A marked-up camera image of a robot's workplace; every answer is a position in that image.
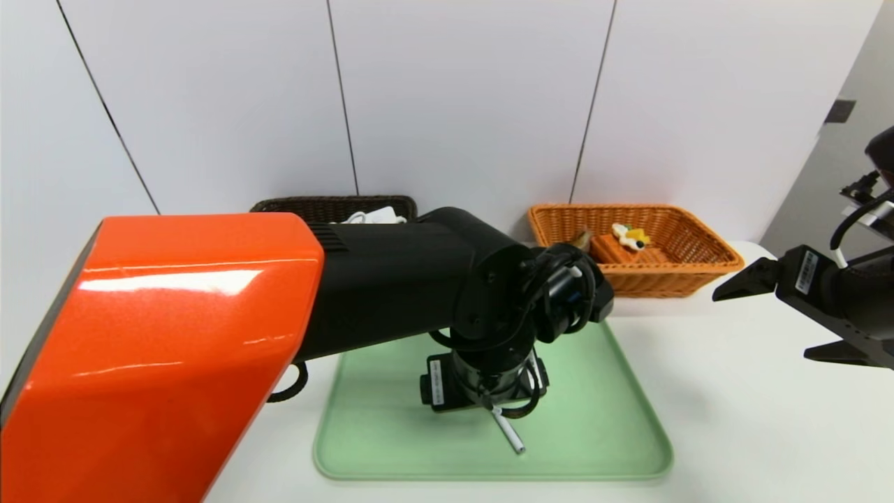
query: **white wall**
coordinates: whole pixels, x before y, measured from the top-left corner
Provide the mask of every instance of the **white wall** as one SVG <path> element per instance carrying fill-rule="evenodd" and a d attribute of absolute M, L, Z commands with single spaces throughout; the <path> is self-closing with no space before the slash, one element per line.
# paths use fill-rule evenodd
<path fill-rule="evenodd" d="M 826 124 L 804 169 L 763 236 L 761 244 L 779 255 L 806 243 L 822 252 L 844 218 L 847 200 L 841 187 L 873 169 L 863 151 L 876 134 L 894 125 L 894 1 L 884 2 L 869 37 L 841 89 L 844 98 L 856 99 L 845 124 Z M 848 233 L 842 250 L 848 257 L 874 252 L 890 242 L 861 226 Z"/>
<path fill-rule="evenodd" d="M 756 241 L 880 3 L 619 0 L 574 201 L 677 204 Z"/>
<path fill-rule="evenodd" d="M 325 0 L 63 0 L 163 213 L 354 194 Z"/>
<path fill-rule="evenodd" d="M 52 1 L 4 0 L 0 388 L 106 215 L 153 213 Z"/>
<path fill-rule="evenodd" d="M 358 186 L 517 237 L 568 202 L 612 0 L 332 0 Z"/>

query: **black robot arm segment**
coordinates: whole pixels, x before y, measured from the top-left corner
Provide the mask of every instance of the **black robot arm segment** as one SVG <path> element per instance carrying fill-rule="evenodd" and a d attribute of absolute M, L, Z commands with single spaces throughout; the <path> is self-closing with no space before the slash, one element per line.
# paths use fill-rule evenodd
<path fill-rule="evenodd" d="M 432 338 L 451 349 L 427 359 L 419 377 L 422 402 L 435 412 L 480 405 L 518 419 L 533 412 L 550 381 L 534 345 L 577 332 L 588 321 L 602 321 L 612 306 L 611 285 L 589 256 L 566 243 L 534 251 L 521 268 L 519 301 L 509 328 L 484 344 L 468 344 L 458 330 Z M 515 408 L 500 404 L 527 400 Z"/>
<path fill-rule="evenodd" d="M 525 287 L 538 257 L 552 257 L 455 208 L 403 225 L 311 229 L 324 247 L 325 264 L 296 362 L 442 328 L 451 329 L 457 344 L 499 345 L 532 300 Z M 574 291 L 576 283 L 569 281 L 555 284 L 564 277 L 559 273 L 541 285 L 555 296 L 546 302 L 537 292 L 532 320 L 540 320 L 540 331 L 561 333 L 580 322 L 581 313 L 601 320 L 611 309 L 611 287 L 595 265 L 581 272 L 595 277 L 593 292 Z"/>
<path fill-rule="evenodd" d="M 843 340 L 804 357 L 894 369 L 894 247 L 839 269 L 809 246 L 779 261 L 759 259 L 714 291 L 714 301 L 776 292 L 776 297 Z"/>
<path fill-rule="evenodd" d="M 713 299 L 775 291 L 780 300 L 843 339 L 807 349 L 806 358 L 894 369 L 894 247 L 853 260 L 845 260 L 839 249 L 857 222 L 894 240 L 894 127 L 873 138 L 865 153 L 876 171 L 841 190 L 856 208 L 830 240 L 835 261 L 809 246 L 798 246 L 778 261 L 759 259 L 719 286 Z M 880 178 L 888 190 L 873 197 Z"/>

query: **white pen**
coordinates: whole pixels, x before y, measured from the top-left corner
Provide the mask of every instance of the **white pen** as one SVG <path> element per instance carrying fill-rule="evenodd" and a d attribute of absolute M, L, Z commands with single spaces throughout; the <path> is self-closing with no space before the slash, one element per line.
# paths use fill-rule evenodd
<path fill-rule="evenodd" d="M 515 431 L 515 428 L 512 428 L 512 425 L 509 423 L 509 420 L 502 416 L 502 409 L 496 405 L 491 409 L 491 414 L 493 414 L 493 418 L 497 421 L 497 424 L 500 426 L 500 429 L 503 432 L 503 435 L 506 435 L 506 440 L 509 441 L 512 448 L 515 450 L 516 454 L 521 454 L 525 452 L 525 444 L 522 443 L 521 437 Z"/>

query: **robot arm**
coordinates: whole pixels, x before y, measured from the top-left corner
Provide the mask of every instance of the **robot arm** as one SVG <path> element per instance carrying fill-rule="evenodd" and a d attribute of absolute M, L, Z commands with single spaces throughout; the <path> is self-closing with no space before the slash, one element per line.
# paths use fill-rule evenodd
<path fill-rule="evenodd" d="M 200 501 L 290 363 L 426 332 L 452 377 L 420 402 L 529 413 L 547 384 L 535 340 L 602 320 L 612 297 L 576 248 L 530 250 L 459 209 L 110 217 L 0 402 L 0 499 Z M 543 385 L 517 392 L 530 370 Z"/>
<path fill-rule="evenodd" d="M 805 350 L 805 358 L 894 369 L 894 246 L 850 261 L 840 251 L 844 234 L 857 222 L 894 240 L 894 127 L 870 141 L 866 154 L 877 170 L 841 191 L 856 206 L 846 211 L 848 217 L 831 238 L 835 260 L 798 246 L 779 260 L 758 260 L 719 286 L 713 299 L 775 291 L 842 339 Z M 889 188 L 873 197 L 879 178 Z"/>

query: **orange wicker basket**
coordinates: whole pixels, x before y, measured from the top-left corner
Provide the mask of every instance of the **orange wicker basket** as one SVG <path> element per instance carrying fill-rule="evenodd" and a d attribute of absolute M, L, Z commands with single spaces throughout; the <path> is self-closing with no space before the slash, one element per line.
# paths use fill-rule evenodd
<path fill-rule="evenodd" d="M 599 264 L 620 297 L 687 297 L 745 262 L 688 211 L 657 204 L 543 204 L 527 213 L 541 246 L 573 240 L 581 230 L 611 234 L 611 224 L 641 227 L 658 262 Z"/>

